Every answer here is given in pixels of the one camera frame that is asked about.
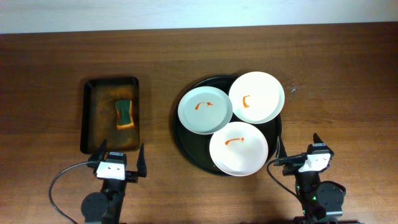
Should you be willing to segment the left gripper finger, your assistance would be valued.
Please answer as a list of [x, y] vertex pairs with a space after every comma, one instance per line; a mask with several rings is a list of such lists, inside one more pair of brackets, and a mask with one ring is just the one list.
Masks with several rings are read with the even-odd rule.
[[97, 151], [90, 156], [90, 162], [98, 162], [104, 159], [106, 152], [107, 140], [104, 139]]
[[147, 177], [147, 166], [144, 155], [144, 144], [141, 144], [136, 166], [137, 166], [137, 176]]

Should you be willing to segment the white plate bottom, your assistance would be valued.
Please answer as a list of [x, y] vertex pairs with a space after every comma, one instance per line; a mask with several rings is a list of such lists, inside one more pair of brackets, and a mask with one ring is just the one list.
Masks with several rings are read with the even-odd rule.
[[210, 157], [215, 166], [236, 177], [260, 170], [266, 163], [268, 152], [267, 140], [261, 131], [238, 121], [215, 132], [209, 143]]

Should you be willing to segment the white plate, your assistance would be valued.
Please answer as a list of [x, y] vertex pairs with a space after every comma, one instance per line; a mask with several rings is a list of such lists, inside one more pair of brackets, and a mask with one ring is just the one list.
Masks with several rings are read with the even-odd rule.
[[260, 170], [266, 163], [268, 152], [267, 140], [261, 131], [238, 121], [215, 132], [209, 143], [210, 157], [215, 166], [236, 177]]
[[240, 120], [262, 124], [274, 119], [285, 103], [281, 83], [265, 72], [249, 72], [238, 77], [228, 92], [233, 113]]

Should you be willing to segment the green and orange sponge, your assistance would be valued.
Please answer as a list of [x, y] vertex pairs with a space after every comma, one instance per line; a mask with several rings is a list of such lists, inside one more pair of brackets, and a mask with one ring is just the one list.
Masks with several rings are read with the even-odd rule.
[[118, 100], [115, 102], [117, 129], [129, 129], [135, 126], [132, 117], [132, 101]]

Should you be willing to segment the grey-white plate with sauce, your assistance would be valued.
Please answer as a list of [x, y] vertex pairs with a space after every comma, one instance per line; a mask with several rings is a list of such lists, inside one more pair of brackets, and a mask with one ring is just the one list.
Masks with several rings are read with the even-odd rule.
[[206, 135], [221, 130], [230, 122], [233, 107], [224, 91], [212, 86], [201, 86], [183, 95], [177, 114], [187, 130]]

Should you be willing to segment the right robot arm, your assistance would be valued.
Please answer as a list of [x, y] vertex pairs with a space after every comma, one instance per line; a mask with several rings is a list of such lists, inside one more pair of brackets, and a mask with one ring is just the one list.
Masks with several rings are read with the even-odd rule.
[[320, 180], [320, 173], [327, 170], [335, 153], [313, 135], [313, 143], [307, 151], [288, 156], [280, 139], [277, 140], [275, 159], [270, 165], [282, 166], [282, 175], [295, 177], [295, 190], [291, 191], [275, 177], [271, 177], [301, 204], [303, 215], [294, 217], [292, 223], [340, 223], [346, 188], [333, 181]]

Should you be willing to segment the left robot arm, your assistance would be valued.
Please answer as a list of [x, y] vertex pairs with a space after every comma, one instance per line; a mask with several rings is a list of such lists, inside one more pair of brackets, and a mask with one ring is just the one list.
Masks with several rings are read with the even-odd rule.
[[100, 191], [90, 193], [81, 203], [85, 223], [119, 223], [127, 184], [136, 184], [140, 177], [147, 177], [144, 145], [139, 149], [136, 171], [126, 169], [125, 153], [106, 152], [106, 146], [104, 140], [88, 159], [88, 167], [103, 184]]

